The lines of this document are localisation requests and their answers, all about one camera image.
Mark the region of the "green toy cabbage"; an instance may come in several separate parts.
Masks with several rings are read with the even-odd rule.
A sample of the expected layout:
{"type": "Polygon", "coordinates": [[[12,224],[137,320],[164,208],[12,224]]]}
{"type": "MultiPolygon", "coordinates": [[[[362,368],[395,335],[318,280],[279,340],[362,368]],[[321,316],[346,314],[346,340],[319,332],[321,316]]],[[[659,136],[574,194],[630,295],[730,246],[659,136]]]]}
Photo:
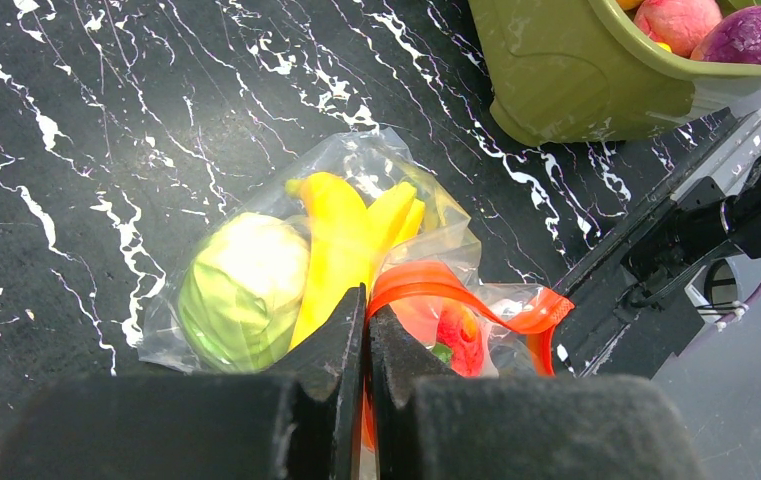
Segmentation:
{"type": "Polygon", "coordinates": [[[286,220],[244,212],[201,244],[177,299],[184,335],[212,368],[264,370],[288,351],[309,243],[286,220]]]}

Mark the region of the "yellow toy banana bunch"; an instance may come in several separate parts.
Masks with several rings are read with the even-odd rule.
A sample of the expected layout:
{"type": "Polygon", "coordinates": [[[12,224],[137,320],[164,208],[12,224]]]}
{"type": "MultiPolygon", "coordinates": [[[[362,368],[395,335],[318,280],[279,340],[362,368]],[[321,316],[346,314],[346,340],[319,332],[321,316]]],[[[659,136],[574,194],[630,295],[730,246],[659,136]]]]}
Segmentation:
{"type": "Polygon", "coordinates": [[[369,287],[377,268],[396,244],[410,212],[420,202],[417,189],[403,181],[371,205],[342,177],[316,172],[286,182],[308,214],[310,257],[291,350],[330,317],[352,287],[369,287]]]}

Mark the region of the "clear zip bag orange zipper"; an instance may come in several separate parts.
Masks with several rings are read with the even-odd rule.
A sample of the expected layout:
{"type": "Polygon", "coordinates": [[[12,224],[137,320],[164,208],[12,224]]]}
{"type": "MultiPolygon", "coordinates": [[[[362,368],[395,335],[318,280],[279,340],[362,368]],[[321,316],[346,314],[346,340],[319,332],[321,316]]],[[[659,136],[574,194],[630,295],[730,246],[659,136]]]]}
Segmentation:
{"type": "Polygon", "coordinates": [[[551,376],[572,302],[486,283],[470,216],[392,129],[338,133],[207,232],[148,308],[138,357],[255,373],[307,342],[353,287],[464,377],[551,376]]]}

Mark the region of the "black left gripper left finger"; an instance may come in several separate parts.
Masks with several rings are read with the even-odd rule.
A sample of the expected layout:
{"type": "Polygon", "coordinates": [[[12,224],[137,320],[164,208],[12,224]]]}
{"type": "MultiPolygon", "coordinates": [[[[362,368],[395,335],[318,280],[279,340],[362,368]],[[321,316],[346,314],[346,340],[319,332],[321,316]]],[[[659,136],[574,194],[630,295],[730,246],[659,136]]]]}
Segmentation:
{"type": "Polygon", "coordinates": [[[366,293],[254,374],[91,377],[40,393],[0,479],[354,479],[366,293]]]}

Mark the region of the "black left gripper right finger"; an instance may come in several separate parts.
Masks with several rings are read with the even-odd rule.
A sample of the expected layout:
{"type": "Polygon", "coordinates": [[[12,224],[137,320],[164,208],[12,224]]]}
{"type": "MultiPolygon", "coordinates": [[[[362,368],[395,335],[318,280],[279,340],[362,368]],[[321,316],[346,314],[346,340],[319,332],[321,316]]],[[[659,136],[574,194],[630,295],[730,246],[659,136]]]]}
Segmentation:
{"type": "Polygon", "coordinates": [[[674,405],[615,375],[464,378],[390,308],[367,326],[382,479],[701,479],[674,405]]]}

